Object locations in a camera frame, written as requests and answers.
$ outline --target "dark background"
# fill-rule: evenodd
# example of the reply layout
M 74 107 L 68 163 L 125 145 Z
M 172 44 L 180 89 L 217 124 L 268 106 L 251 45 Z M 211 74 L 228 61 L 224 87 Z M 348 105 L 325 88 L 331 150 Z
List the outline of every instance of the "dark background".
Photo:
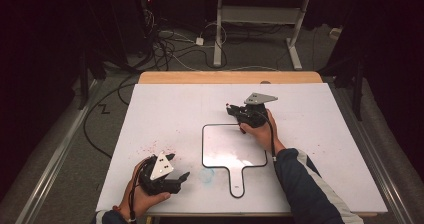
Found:
M 199 5 L 193 5 L 192 1 L 162 0 L 159 4 L 156 0 L 154 7 L 175 23 L 191 20 L 190 24 L 180 24 L 201 30 L 204 21 L 215 15 L 215 7 L 210 4 L 214 1 L 195 0 Z M 117 34 L 124 25 L 122 18 L 136 19 L 131 15 L 136 10 L 125 8 L 133 8 L 130 3 L 93 0 L 93 10 L 86 4 L 84 0 L 0 0 L 0 198 L 74 97 L 71 86 L 77 80 L 82 50 L 88 52 L 92 71 L 101 77 L 102 71 L 98 68 L 101 60 L 125 63 L 125 53 L 135 52 L 137 48 L 133 47 L 143 44 L 143 40 L 129 40 L 131 33 Z M 110 17 L 113 5 L 118 15 Z M 424 131 L 423 2 L 344 1 L 331 5 L 331 9 L 322 5 L 325 2 L 311 1 L 305 18 L 306 28 L 323 23 L 345 27 L 329 61 L 328 66 L 337 67 L 332 69 L 331 75 L 353 77 L 356 62 L 340 64 L 340 60 L 357 51 L 363 53 L 365 77 L 376 102 L 423 178 L 424 166 L 420 160 L 424 154 L 420 146 Z M 354 5 L 354 9 L 346 13 L 350 5 Z M 342 13 L 336 19 L 335 6 Z M 100 20 L 92 19 L 93 11 Z M 105 28 L 102 32 L 99 22 Z M 137 26 L 124 29 L 140 31 Z

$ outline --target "person's right hand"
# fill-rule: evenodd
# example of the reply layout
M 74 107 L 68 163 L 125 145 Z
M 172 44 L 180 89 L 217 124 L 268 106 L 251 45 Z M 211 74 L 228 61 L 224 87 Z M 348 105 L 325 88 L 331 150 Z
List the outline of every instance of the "person's right hand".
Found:
M 272 113 L 270 110 L 267 109 L 268 113 L 268 119 L 272 125 L 272 129 L 274 132 L 274 148 L 275 148 L 275 155 L 283 149 L 285 149 L 283 143 L 278 139 L 277 134 L 277 124 L 275 123 L 274 117 L 272 116 Z M 240 123 L 240 128 L 243 129 L 245 132 L 252 135 L 256 141 L 264 148 L 264 150 L 271 152 L 271 128 L 269 127 L 268 122 L 265 122 L 263 126 L 252 128 L 247 123 Z

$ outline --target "gray carpet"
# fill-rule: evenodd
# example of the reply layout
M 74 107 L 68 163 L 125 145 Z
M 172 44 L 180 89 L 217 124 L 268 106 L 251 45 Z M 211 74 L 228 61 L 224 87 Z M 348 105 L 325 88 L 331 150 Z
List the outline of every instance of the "gray carpet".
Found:
M 301 63 L 304 70 L 318 70 L 325 66 L 329 55 L 336 41 L 328 38 L 329 27 L 323 26 L 314 31 L 301 31 L 301 36 L 296 45 Z M 239 70 L 269 71 L 263 67 L 272 68 L 281 71 L 293 71 L 290 58 L 285 48 L 284 38 L 291 33 L 291 28 L 283 27 L 276 33 L 261 33 L 259 36 L 251 36 L 246 40 L 246 33 L 239 30 L 232 30 L 237 34 L 229 34 L 227 43 L 224 44 L 227 65 L 224 70 L 243 68 Z M 184 30 L 178 30 L 178 33 L 184 35 L 179 38 L 188 37 L 194 40 L 198 35 Z M 182 49 L 190 46 L 189 43 L 180 41 L 171 41 L 176 49 Z M 213 41 L 208 41 L 205 45 L 212 45 Z M 207 62 L 212 63 L 213 50 L 211 48 L 196 48 L 206 52 Z M 182 55 L 188 50 L 175 52 L 175 56 Z M 131 63 L 136 63 L 139 58 L 135 55 L 129 55 Z M 199 51 L 187 53 L 169 63 L 169 70 L 190 71 L 213 70 L 205 64 L 205 54 Z M 153 62 L 145 66 L 153 67 Z M 108 75 L 105 81 L 99 82 L 92 90 L 91 105 L 104 97 L 111 90 L 117 88 L 128 75 L 122 71 L 108 69 Z M 127 83 L 136 82 L 137 76 L 134 76 Z M 325 79 L 332 87 L 331 78 Z M 125 101 L 130 100 L 132 87 L 122 89 L 122 97 Z M 389 212 L 376 217 L 364 218 L 366 223 L 420 223 L 424 220 L 423 201 L 424 188 L 421 179 L 410 165 L 407 157 L 402 152 L 395 138 L 388 129 L 384 117 L 381 115 L 378 107 L 373 101 L 372 92 L 366 81 L 364 82 L 364 91 L 362 99 L 362 117 L 363 121 L 358 122 L 350 110 L 350 89 L 335 89 L 332 87 L 334 97 L 339 104 L 340 110 L 345 117 L 352 135 L 354 136 L 358 148 L 364 155 L 371 174 L 375 178 L 377 185 Z M 59 143 L 68 133 L 71 124 L 81 111 L 77 110 L 79 96 L 75 97 L 74 102 L 63 113 L 62 117 L 56 122 L 55 126 L 45 136 L 43 141 L 37 146 L 36 150 L 28 159 L 25 167 L 16 179 L 13 187 L 3 199 L 0 205 L 0 223 L 15 223 L 25 206 L 28 198 L 39 181 L 43 171 L 48 165 Z M 118 139 L 121 125 L 123 123 L 127 106 L 119 99 L 117 93 L 113 93 L 101 104 L 95 106 L 93 112 L 87 119 L 87 133 L 99 148 L 113 154 L 115 144 Z M 93 217 L 94 210 L 100 195 L 102 184 L 105 180 L 109 167 L 110 159 L 96 151 L 90 146 L 87 138 L 84 136 L 82 126 L 76 130 L 75 135 L 70 140 L 71 146 L 64 159 L 60 172 L 54 179 L 53 185 L 49 189 L 46 198 L 41 198 L 41 208 L 35 215 L 35 223 L 88 223 Z M 375 157 L 369 155 L 367 144 L 371 144 L 379 154 L 381 166 L 375 165 Z M 405 206 L 401 215 L 394 209 L 398 208 L 398 203 L 392 201 L 389 195 L 396 191 L 402 205 Z M 402 220 L 404 217 L 410 217 L 411 220 Z M 239 218 L 239 219 L 172 219 L 163 218 L 156 220 L 161 223 L 260 223 L 260 222 L 278 222 L 292 223 L 290 218 L 280 219 L 257 219 L 257 218 Z

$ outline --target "sleeve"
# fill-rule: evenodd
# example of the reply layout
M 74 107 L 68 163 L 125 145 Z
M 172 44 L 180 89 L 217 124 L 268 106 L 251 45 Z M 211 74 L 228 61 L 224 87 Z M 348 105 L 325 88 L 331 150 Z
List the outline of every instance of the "sleeve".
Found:
M 303 151 L 294 148 L 280 151 L 275 171 L 296 224 L 363 223 L 320 177 Z
M 99 211 L 91 220 L 90 224 L 127 224 L 125 219 L 117 211 Z

